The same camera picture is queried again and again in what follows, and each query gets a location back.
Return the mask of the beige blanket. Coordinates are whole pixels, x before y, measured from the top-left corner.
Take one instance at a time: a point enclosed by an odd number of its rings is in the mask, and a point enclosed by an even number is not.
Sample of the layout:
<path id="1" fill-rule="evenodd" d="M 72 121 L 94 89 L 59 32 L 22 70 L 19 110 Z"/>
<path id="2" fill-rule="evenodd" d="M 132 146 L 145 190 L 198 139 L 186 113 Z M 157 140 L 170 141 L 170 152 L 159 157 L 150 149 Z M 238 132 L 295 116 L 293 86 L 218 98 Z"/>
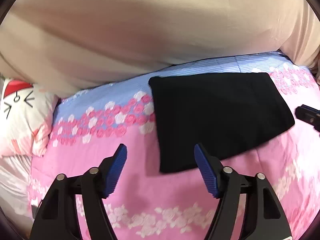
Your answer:
<path id="1" fill-rule="evenodd" d="M 319 74 L 319 19 L 307 0 L 1 0 L 1 74 L 60 97 L 276 50 Z"/>

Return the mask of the pink floral bed sheet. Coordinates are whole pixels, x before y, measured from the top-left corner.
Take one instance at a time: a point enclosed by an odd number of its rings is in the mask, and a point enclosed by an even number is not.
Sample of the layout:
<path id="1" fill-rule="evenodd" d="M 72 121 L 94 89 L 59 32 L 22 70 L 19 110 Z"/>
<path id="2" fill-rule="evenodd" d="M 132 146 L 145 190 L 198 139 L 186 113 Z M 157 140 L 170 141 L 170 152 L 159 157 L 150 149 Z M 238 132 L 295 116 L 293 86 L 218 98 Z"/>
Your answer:
<path id="1" fill-rule="evenodd" d="M 120 144 L 127 160 L 103 201 L 119 239 L 203 239 L 218 200 L 194 146 L 240 174 L 262 173 L 299 239 L 319 212 L 319 132 L 295 117 L 319 108 L 308 68 L 279 52 L 222 57 L 81 90 L 56 107 L 47 152 L 31 162 L 36 207 L 60 173 L 84 174 Z"/>

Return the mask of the black pants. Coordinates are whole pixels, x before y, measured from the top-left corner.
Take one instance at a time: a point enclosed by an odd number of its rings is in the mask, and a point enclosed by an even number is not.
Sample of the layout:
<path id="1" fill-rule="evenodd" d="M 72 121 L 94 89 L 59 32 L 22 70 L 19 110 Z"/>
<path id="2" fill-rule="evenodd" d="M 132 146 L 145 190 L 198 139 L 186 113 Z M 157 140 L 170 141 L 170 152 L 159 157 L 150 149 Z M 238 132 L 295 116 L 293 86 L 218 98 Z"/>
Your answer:
<path id="1" fill-rule="evenodd" d="M 294 117 L 267 73 L 152 77 L 161 173 L 196 167 L 194 147 L 224 160 L 290 129 Z"/>

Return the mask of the white cartoon pillow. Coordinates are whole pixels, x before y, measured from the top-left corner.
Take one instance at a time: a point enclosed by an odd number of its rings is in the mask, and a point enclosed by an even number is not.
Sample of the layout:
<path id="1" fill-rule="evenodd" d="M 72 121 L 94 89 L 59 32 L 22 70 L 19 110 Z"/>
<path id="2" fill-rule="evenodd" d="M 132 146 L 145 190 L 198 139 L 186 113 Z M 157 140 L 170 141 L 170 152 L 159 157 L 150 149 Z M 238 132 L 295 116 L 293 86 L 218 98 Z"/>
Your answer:
<path id="1" fill-rule="evenodd" d="M 35 83 L 5 79 L 1 97 L 1 198 L 10 212 L 31 217 L 31 161 L 47 151 L 59 98 Z"/>

